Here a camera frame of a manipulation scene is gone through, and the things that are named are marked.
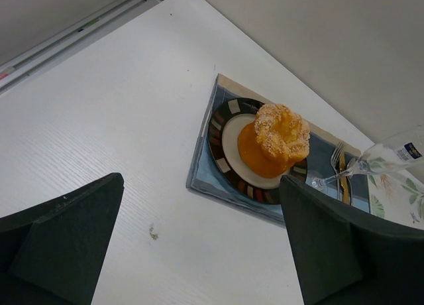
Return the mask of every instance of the placemat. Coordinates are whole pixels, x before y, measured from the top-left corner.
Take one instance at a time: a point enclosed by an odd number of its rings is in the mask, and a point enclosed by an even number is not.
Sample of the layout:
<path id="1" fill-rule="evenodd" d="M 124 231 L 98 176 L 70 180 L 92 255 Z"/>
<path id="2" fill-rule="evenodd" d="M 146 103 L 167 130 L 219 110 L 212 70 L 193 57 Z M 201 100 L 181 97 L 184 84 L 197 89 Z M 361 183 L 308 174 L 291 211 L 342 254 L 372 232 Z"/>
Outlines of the placemat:
<path id="1" fill-rule="evenodd" d="M 284 217 L 280 205 L 261 204 L 240 193 L 228 183 L 211 156 L 207 140 L 207 126 L 210 116 L 224 101 L 236 97 L 249 97 L 264 103 L 271 103 L 271 101 L 265 99 L 261 95 L 219 74 L 211 98 L 206 107 L 205 117 L 203 118 L 201 130 L 197 139 L 186 186 L 196 192 L 213 196 L 240 210 L 283 224 Z M 312 174 L 318 173 L 322 176 L 331 176 L 334 174 L 330 165 L 330 157 L 335 149 L 335 145 L 340 141 L 332 136 L 332 134 L 318 128 L 312 123 L 310 123 L 309 126 L 311 129 L 311 151 L 307 157 L 307 184 L 311 183 L 310 176 Z M 350 145 L 346 145 L 347 162 L 352 157 L 357 157 L 359 154 L 360 151 Z M 353 191 L 352 205 L 369 212 L 368 181 L 366 176 L 353 176 L 351 184 Z M 327 190 L 329 196 L 336 198 L 337 191 L 335 190 L 335 185 L 329 186 Z"/>

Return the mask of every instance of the white table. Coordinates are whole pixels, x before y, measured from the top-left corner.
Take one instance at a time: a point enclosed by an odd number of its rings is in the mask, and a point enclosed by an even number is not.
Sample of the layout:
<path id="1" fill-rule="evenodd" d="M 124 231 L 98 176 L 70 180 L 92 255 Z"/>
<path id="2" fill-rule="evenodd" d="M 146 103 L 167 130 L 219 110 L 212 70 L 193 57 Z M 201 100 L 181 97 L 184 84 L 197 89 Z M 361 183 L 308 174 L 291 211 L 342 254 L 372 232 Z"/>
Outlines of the white table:
<path id="1" fill-rule="evenodd" d="M 0 97 L 0 217 L 124 176 L 93 304 L 302 304 L 284 228 L 185 188 L 218 72 L 372 144 L 204 0 L 166 0 Z"/>

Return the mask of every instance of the pastry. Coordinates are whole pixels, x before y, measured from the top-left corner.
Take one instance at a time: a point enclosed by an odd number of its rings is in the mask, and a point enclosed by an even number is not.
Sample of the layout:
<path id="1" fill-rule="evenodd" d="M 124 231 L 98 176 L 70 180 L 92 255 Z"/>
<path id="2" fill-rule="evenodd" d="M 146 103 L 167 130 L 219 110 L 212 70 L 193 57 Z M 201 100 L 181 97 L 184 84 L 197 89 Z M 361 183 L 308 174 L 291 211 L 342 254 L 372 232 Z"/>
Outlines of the pastry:
<path id="1" fill-rule="evenodd" d="M 275 178 L 309 154 L 309 125 L 281 104 L 265 104 L 238 136 L 243 162 L 264 178 Z"/>

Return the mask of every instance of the gold knife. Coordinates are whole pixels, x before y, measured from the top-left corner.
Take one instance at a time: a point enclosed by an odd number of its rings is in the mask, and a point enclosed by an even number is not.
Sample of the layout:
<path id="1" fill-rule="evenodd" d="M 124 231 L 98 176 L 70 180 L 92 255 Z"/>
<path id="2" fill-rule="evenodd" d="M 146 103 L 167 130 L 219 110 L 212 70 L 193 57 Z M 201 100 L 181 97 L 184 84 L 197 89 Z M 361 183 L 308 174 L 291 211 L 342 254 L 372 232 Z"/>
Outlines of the gold knife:
<path id="1" fill-rule="evenodd" d="M 345 158 L 345 152 L 342 151 L 340 154 L 340 162 L 339 162 L 339 171 L 345 171 L 346 170 L 346 158 Z M 340 178 L 340 185 L 342 187 L 342 202 L 345 204 L 350 205 L 350 196 L 349 196 L 349 187 L 347 185 L 347 177 Z"/>

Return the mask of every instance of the blue label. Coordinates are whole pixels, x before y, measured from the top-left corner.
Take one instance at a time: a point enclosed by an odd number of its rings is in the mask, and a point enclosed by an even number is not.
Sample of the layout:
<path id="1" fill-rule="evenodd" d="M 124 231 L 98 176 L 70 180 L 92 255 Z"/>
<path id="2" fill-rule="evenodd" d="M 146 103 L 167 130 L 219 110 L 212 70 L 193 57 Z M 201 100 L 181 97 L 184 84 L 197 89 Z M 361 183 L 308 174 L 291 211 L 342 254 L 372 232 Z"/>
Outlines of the blue label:
<path id="1" fill-rule="evenodd" d="M 409 143 L 405 145 L 406 151 L 411 155 L 412 158 L 418 159 L 419 157 L 422 157 L 423 155 L 418 152 L 418 150 L 415 148 L 413 143 Z"/>

